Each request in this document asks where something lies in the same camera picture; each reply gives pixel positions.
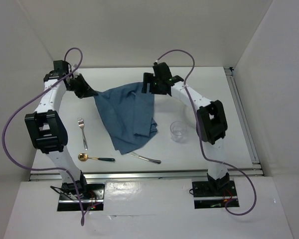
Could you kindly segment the silver fork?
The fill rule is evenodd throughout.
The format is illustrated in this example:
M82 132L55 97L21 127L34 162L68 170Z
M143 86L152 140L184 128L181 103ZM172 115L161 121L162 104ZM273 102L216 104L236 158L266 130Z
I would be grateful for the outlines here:
M86 140L86 136L85 136L85 132L84 132L85 124L84 124L84 120L82 118L78 118L78 126L80 127L81 132L82 132L84 149L88 150L88 144L87 144L87 140Z

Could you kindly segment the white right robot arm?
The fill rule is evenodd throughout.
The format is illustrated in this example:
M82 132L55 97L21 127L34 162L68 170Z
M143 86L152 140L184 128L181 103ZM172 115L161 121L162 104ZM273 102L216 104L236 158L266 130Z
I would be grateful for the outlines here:
M203 156L208 161L207 189L219 195L229 183L224 163L224 137L228 124L221 101L212 101L192 89L180 76L173 76L164 62L153 64L153 73L144 73L143 93L169 95L192 107L196 119L196 132L201 137Z

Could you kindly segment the silver butter knife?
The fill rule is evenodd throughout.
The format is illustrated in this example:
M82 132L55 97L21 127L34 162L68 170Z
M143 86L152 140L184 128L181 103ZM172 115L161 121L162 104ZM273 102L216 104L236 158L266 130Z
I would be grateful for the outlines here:
M147 162L154 163L154 164L161 164L160 160L155 160L155 159L147 158L147 157L144 157L144 156L140 156L140 155L136 154L135 152L129 152L129 153L127 153L127 155L135 157L135 158L139 158L139 159L142 159L142 160L145 160Z

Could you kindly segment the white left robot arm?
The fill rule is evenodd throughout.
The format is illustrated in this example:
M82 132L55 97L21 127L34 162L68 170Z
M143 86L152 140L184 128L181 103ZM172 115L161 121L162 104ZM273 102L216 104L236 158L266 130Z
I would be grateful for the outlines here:
M26 114L25 124L34 148L45 154L59 171L62 190L82 199L88 194L88 185L67 149L68 133L58 112L66 91L74 92L80 99L95 96L97 92L87 84L81 73L75 73L57 85L56 73L46 76L48 80L44 86L49 91L42 96L34 112Z

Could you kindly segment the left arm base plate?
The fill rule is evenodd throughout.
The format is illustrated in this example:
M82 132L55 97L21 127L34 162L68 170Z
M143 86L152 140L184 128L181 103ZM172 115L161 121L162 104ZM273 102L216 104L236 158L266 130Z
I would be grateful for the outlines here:
M63 189L50 186L59 194L58 212L80 211L78 196L65 193ZM91 207L91 211L102 211L104 209L105 183L92 183L87 185L87 192L80 194L83 210Z

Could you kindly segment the clear plastic cup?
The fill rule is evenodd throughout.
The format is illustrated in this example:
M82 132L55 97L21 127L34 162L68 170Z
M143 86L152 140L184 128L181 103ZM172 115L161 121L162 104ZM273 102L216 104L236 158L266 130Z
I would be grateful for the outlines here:
M170 125L170 137L174 142L184 143L187 138L187 126L181 121L174 121Z

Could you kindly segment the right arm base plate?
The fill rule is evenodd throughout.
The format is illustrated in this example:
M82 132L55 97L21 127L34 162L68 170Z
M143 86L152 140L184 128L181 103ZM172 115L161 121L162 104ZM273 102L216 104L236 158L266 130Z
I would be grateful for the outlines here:
M227 207L240 207L237 191L233 180L217 192L212 191L207 181L192 182L189 194L193 196L195 209L214 209Z

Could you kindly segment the blue cloth napkin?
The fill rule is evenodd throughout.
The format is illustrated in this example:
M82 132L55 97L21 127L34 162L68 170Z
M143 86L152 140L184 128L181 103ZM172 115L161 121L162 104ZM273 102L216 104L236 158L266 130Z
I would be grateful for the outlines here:
M141 82L98 92L94 97L114 149L126 154L146 145L157 134L154 95L142 93Z

